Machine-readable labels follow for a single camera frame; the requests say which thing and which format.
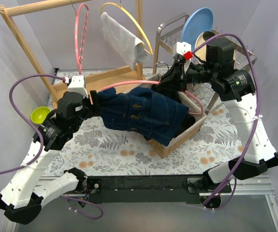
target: blue plate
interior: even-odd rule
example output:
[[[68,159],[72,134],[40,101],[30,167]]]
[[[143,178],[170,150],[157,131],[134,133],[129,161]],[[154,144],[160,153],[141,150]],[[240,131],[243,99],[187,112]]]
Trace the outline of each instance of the blue plate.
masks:
[[[213,13],[209,8],[201,8],[194,12],[186,21],[182,30],[182,42],[191,44],[193,50],[196,40],[205,31],[211,31],[213,26]]]

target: yellow hanger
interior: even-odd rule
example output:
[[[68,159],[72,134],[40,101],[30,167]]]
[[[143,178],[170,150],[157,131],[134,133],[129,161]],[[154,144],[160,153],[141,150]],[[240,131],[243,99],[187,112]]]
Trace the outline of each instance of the yellow hanger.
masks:
[[[103,8],[104,8],[106,5],[113,5],[113,6],[116,6],[116,7],[120,8],[120,9],[121,9],[121,10],[134,22],[134,24],[135,24],[136,27],[139,29],[140,33],[142,34],[142,36],[143,36],[144,40],[146,41],[147,46],[148,46],[148,48],[149,48],[149,51],[147,51],[146,49],[144,49],[144,50],[146,50],[146,52],[148,52],[149,54],[153,55],[153,50],[152,50],[152,47],[151,47],[151,45],[150,45],[150,42],[149,42],[147,36],[145,35],[144,31],[142,30],[142,28],[141,28],[140,25],[138,24],[138,22],[134,19],[134,17],[133,17],[128,11],[126,11],[125,8],[123,8],[122,6],[120,6],[120,5],[116,4],[116,3],[113,3],[113,2],[107,2],[107,3],[103,4],[102,7],[101,7],[101,12],[100,12],[100,14],[103,13]]]

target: wooden pole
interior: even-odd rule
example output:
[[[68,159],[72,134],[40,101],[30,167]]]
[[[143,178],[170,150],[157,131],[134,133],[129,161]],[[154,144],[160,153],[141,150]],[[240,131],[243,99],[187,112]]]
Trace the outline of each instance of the wooden pole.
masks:
[[[141,28],[143,28],[143,7],[142,7],[142,0],[135,0],[135,9],[136,9],[136,18],[137,22],[140,25]],[[142,40],[143,36],[139,29],[137,29],[137,37]],[[144,80],[143,77],[143,64],[137,64],[136,70],[138,73],[139,80]]]
[[[13,35],[15,36],[19,45],[22,47],[23,51],[25,52],[26,56],[30,60],[33,67],[35,68],[36,72],[37,73],[44,73],[42,67],[40,66],[40,64],[39,64],[37,58],[35,57],[35,55],[33,54],[32,50],[29,47],[29,45],[28,45],[27,41],[25,40],[24,36],[22,35],[20,30],[18,29],[18,27],[17,27],[16,23],[13,21],[13,19],[7,15],[5,9],[6,9],[6,7],[4,5],[0,6],[0,14],[3,17],[4,21],[8,25],[8,27],[11,30],[11,32],[13,33]],[[45,84],[46,88],[48,89],[48,91],[50,92],[50,94],[52,95],[53,100],[57,101],[57,94],[56,94],[56,91],[54,90],[51,82],[48,80],[47,77],[42,76],[41,79],[42,79],[43,83]]]
[[[4,10],[9,17],[13,17],[13,16],[24,15],[28,13],[37,12],[37,11],[44,11],[44,10],[48,10],[60,6],[67,6],[67,5],[80,3],[84,1],[90,1],[90,0],[46,0],[46,1],[40,1],[31,4],[26,4],[22,6],[5,8]]]

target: metal dish rack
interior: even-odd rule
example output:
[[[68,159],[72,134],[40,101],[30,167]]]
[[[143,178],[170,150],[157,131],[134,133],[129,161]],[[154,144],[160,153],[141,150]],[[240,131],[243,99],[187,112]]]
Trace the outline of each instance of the metal dish rack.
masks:
[[[189,15],[186,13],[181,13],[178,16],[171,18],[170,20],[166,21],[165,23],[160,24],[160,26],[157,29],[157,33],[156,33],[156,42],[155,42],[155,53],[154,53],[154,68],[153,68],[153,74],[156,73],[157,71],[157,66],[156,63],[158,62],[158,54],[159,54],[159,47],[161,46],[163,49],[165,49],[168,53],[172,54],[173,53],[173,46],[176,42],[180,42],[181,39],[181,31],[184,27],[184,24],[186,23],[187,19],[189,18]],[[177,21],[181,21],[182,19],[184,20],[183,24],[172,29],[171,31],[165,33],[165,34],[161,34],[162,30],[177,22]],[[215,29],[212,29],[212,32],[214,34],[220,34],[221,32],[217,31],[217,27]],[[234,46],[234,50],[235,50],[235,68],[239,69],[239,70],[246,70],[246,71],[250,71],[249,68],[249,63],[246,59],[245,56],[245,52],[243,50],[243,48],[240,46],[239,42],[233,38],[233,37],[228,37],[226,36],[227,39],[229,39],[233,46]],[[254,64],[257,60],[257,57],[254,55],[253,50],[249,51],[248,50],[248,54],[250,55],[250,59],[251,62]],[[192,58],[192,62],[194,64],[198,63],[199,61],[196,58]],[[195,85],[191,85],[191,88],[193,90],[195,90],[197,87],[199,87],[201,84],[195,84]],[[212,97],[211,101],[209,102],[206,110],[205,110],[205,114],[208,114],[211,109],[213,108],[215,102],[217,101],[219,95],[217,93],[214,94],[214,96]]]

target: pink hanger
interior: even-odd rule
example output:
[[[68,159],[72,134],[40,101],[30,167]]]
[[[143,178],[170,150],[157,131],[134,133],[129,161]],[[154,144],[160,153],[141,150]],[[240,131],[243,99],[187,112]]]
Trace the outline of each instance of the pink hanger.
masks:
[[[83,33],[82,33],[82,40],[81,40],[81,47],[79,49],[78,46],[78,24],[79,24],[79,17],[81,13],[81,8],[85,6],[87,12],[85,13],[85,20],[84,20],[84,26],[83,26]],[[75,26],[74,26],[74,46],[75,46],[75,56],[76,56],[76,64],[77,64],[77,69],[79,71],[79,74],[82,74],[82,60],[83,60],[83,52],[84,52],[84,43],[85,43],[85,36],[86,36],[86,29],[87,29],[87,18],[88,18],[88,12],[89,8],[86,4],[82,3],[77,12],[76,12],[76,18],[75,18]]]
[[[104,91],[106,89],[113,88],[113,87],[116,87],[116,86],[123,86],[123,85],[130,85],[130,84],[156,84],[157,85],[157,84],[159,84],[159,81],[124,81],[124,82],[119,82],[119,83],[116,83],[116,84],[106,86],[101,91]],[[193,98],[201,107],[201,113],[193,113],[189,109],[188,114],[190,114],[190,115],[203,115],[204,114],[204,108],[203,108],[202,103],[199,101],[199,99],[197,99],[193,94],[189,93],[188,91],[185,91],[185,94],[189,98]]]

